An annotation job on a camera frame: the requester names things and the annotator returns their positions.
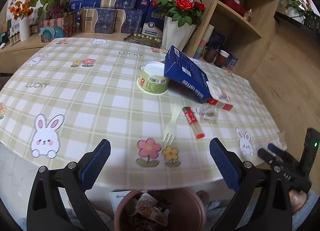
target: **white vase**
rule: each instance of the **white vase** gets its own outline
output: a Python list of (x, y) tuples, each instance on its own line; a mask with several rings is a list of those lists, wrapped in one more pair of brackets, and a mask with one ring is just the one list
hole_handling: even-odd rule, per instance
[(173, 45), (182, 51), (195, 28), (196, 25), (190, 26), (187, 23), (178, 28), (178, 21), (173, 22), (172, 18), (165, 16), (161, 46), (168, 50)]
[(30, 37), (29, 19), (27, 17), (23, 18), (19, 22), (19, 31), (20, 31), (21, 41), (24, 41)]
[(291, 17), (299, 23), (304, 24), (304, 16), (300, 15), (295, 8), (289, 7), (286, 12), (289, 17)]

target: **metal bolt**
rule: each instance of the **metal bolt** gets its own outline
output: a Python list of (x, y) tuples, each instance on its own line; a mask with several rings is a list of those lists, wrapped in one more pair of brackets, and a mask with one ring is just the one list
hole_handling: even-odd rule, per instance
[(252, 167), (252, 163), (251, 162), (248, 162), (248, 161), (245, 161), (243, 163), (243, 166), (246, 167), (247, 169), (250, 169)]
[(73, 169), (77, 164), (75, 162), (69, 162), (68, 168)]
[(41, 166), (40, 168), (39, 168), (39, 172), (44, 172), (45, 171), (45, 166)]
[(281, 172), (281, 169), (279, 166), (275, 166), (273, 169), (275, 170), (275, 172)]

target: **person's hand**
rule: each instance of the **person's hand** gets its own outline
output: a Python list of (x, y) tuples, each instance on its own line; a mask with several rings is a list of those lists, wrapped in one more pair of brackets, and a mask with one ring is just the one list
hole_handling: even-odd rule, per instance
[(307, 201), (308, 195), (303, 191), (298, 192), (292, 189), (289, 191), (289, 197), (291, 202), (291, 212), (292, 214), (294, 214), (304, 206)]

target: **white fork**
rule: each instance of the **white fork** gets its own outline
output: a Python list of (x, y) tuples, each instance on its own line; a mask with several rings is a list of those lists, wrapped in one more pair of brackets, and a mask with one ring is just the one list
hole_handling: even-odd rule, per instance
[(172, 144), (173, 140), (175, 139), (176, 134), (177, 134), (176, 121), (179, 117), (179, 114), (180, 114), (182, 108), (183, 108), (183, 105), (179, 105), (177, 103), (174, 104), (171, 120), (168, 123), (168, 125), (164, 131), (164, 137), (163, 137), (164, 144), (170, 145), (170, 144)]

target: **green paper cup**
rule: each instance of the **green paper cup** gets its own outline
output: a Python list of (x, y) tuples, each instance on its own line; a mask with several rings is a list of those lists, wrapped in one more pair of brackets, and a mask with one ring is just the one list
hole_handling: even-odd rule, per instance
[(137, 80), (140, 89), (151, 95), (162, 95), (168, 91), (169, 78), (164, 76), (164, 64), (150, 61), (140, 67), (141, 76)]

